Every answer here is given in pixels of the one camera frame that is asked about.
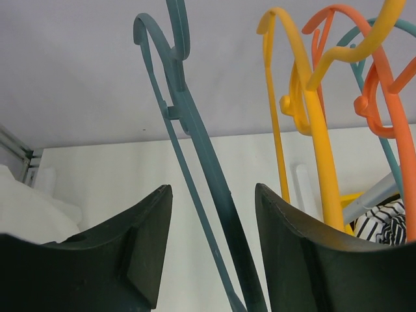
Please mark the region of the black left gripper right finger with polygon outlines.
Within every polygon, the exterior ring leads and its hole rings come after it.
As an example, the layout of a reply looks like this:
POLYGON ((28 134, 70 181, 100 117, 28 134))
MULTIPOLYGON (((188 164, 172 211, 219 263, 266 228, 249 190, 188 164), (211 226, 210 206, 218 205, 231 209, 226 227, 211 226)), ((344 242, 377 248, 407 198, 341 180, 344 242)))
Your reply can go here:
POLYGON ((255 187, 273 311, 414 311, 415 244, 388 246, 334 229, 255 187))

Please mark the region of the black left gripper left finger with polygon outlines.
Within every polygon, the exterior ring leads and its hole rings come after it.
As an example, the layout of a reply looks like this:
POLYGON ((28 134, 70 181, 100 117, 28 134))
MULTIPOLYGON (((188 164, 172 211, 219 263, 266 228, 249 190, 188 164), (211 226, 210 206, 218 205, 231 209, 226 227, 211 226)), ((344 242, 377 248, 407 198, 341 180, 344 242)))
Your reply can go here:
POLYGON ((157 306, 172 188, 64 242, 1 235, 2 311, 151 311, 157 306))

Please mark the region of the slate blue hanger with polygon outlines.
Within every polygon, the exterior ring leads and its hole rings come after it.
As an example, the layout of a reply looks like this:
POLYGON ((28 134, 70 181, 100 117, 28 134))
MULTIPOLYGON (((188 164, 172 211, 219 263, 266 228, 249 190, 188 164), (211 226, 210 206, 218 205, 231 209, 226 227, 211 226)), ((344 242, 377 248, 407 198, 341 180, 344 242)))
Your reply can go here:
POLYGON ((201 116, 185 80, 183 63, 190 55, 190 31, 184 1, 167 1, 174 45, 147 13, 136 16, 133 41, 142 58, 188 191, 232 311, 266 311, 267 304, 235 202, 201 116), (179 121, 191 138, 224 232, 243 297, 234 290, 215 235, 172 125, 179 121))

